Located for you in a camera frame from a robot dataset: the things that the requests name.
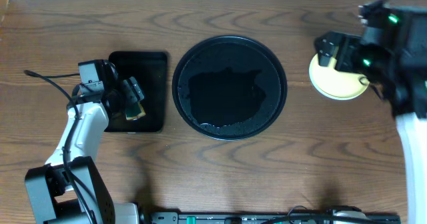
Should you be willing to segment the green yellow sponge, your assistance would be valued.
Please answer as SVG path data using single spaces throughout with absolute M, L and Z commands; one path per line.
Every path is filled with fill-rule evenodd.
M 125 108 L 125 118 L 127 121 L 135 121 L 146 115 L 140 102 L 136 102 Z

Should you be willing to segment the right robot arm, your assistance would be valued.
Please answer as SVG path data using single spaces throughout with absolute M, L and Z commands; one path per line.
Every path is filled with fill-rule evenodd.
M 426 222 L 426 9 L 391 7 L 385 0 L 360 7 L 361 36 L 329 31 L 314 41 L 321 67 L 365 76 L 382 86 L 401 139 L 408 222 Z

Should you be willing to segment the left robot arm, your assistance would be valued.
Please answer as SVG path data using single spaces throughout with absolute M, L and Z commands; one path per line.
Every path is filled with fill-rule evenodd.
M 112 200 L 95 160 L 109 122 L 145 116 L 145 94 L 134 77 L 120 77 L 106 59 L 81 62 L 81 82 L 68 99 L 68 120 L 53 154 L 29 169 L 25 187 L 37 223 L 140 223 L 135 203 Z

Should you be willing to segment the black rectangular tray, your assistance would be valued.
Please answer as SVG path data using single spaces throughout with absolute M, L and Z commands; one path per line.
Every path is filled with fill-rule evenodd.
M 114 51 L 108 60 L 120 77 L 135 77 L 145 98 L 141 101 L 145 115 L 128 121 L 124 114 L 113 118 L 108 133 L 155 133 L 163 128 L 167 79 L 167 53 L 161 51 Z

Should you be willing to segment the black round tray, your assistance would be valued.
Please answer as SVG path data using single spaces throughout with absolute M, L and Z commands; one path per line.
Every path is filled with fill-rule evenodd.
M 238 35 L 210 37 L 181 58 L 171 84 L 175 107 L 197 132 L 226 141 L 267 129 L 286 103 L 286 74 L 263 43 Z

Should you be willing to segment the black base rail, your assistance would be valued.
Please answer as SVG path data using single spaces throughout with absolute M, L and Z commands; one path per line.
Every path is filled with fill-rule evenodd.
M 191 213 L 163 211 L 140 215 L 143 224 L 333 224 L 333 221 L 350 223 L 401 224 L 401 218 L 393 213 L 365 213 L 368 219 L 333 216 L 335 211 L 360 211 L 354 206 L 332 206 L 325 210 L 312 210 L 302 205 L 292 207 L 286 213 Z

